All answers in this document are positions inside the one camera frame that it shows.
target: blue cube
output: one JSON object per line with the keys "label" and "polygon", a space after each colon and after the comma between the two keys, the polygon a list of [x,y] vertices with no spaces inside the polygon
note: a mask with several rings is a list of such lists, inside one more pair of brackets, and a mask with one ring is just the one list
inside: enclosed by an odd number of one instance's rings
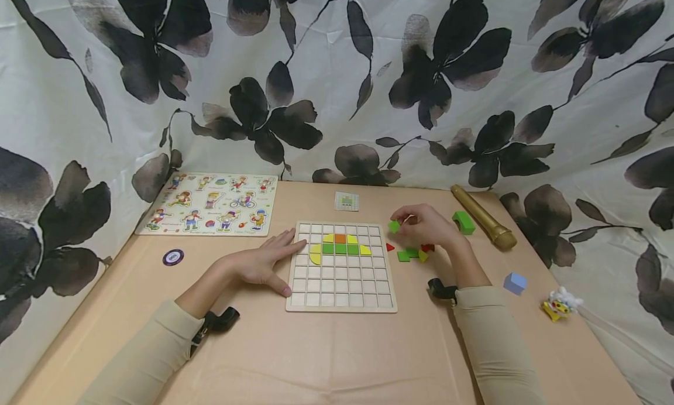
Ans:
{"label": "blue cube", "polygon": [[520,295],[527,288],[527,278],[511,272],[510,275],[505,277],[504,288],[513,294]]}

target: beige tabletop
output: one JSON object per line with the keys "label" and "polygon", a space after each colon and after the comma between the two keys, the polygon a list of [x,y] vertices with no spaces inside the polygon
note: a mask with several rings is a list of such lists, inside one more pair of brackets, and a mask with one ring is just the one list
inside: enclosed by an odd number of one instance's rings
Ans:
{"label": "beige tabletop", "polygon": [[[360,211],[334,210],[335,191],[359,194]],[[558,285],[498,199],[488,193],[476,198],[519,240],[512,251],[500,253],[479,228],[470,236],[494,285],[502,286],[509,272],[528,280],[521,297],[504,295],[549,404],[639,404],[580,316],[553,324],[541,311],[541,300]],[[298,220],[386,226],[397,207],[421,202],[448,218],[460,209],[447,191],[280,182],[270,234]],[[215,259],[262,241],[132,236],[12,403],[73,404],[163,300],[176,298]],[[170,249],[185,252],[178,266],[161,263]],[[426,263],[399,263],[391,251],[389,259],[395,314],[288,313],[285,299],[268,289],[227,289],[218,307],[234,306],[241,319],[229,333],[205,341],[159,403],[480,403],[451,308],[431,300],[426,290],[435,276],[451,284],[446,255],[436,251]],[[276,269],[287,280],[289,268],[287,259]]]}

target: wooden pattern board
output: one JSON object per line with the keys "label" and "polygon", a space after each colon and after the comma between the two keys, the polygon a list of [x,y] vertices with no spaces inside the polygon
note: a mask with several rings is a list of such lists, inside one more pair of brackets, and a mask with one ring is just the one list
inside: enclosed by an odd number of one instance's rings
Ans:
{"label": "wooden pattern board", "polygon": [[276,177],[176,171],[136,228],[138,235],[266,236]]}
{"label": "wooden pattern board", "polygon": [[377,224],[297,222],[287,311],[396,313],[385,232]]}

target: green block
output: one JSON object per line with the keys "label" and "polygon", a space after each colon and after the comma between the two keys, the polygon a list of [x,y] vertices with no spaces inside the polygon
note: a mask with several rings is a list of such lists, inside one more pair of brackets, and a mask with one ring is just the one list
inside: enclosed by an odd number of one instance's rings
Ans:
{"label": "green block", "polygon": [[400,224],[398,221],[391,221],[388,223],[388,230],[391,232],[391,234],[398,232],[398,229],[400,229]]}
{"label": "green block", "polygon": [[459,231],[463,235],[471,235],[475,231],[475,224],[466,211],[457,210],[452,216],[452,220],[459,226]]}
{"label": "green block", "polygon": [[419,250],[418,249],[405,249],[405,254],[407,254],[408,258],[413,258],[413,259],[419,258]]}
{"label": "green block", "polygon": [[398,251],[399,262],[409,262],[410,258],[405,251]]}

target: curtain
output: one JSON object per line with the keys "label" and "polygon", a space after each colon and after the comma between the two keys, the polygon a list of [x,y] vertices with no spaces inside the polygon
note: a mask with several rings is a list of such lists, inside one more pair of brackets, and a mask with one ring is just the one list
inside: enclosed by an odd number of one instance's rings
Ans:
{"label": "curtain", "polygon": [[673,402],[673,1],[0,0],[0,404],[176,169],[492,191]]}

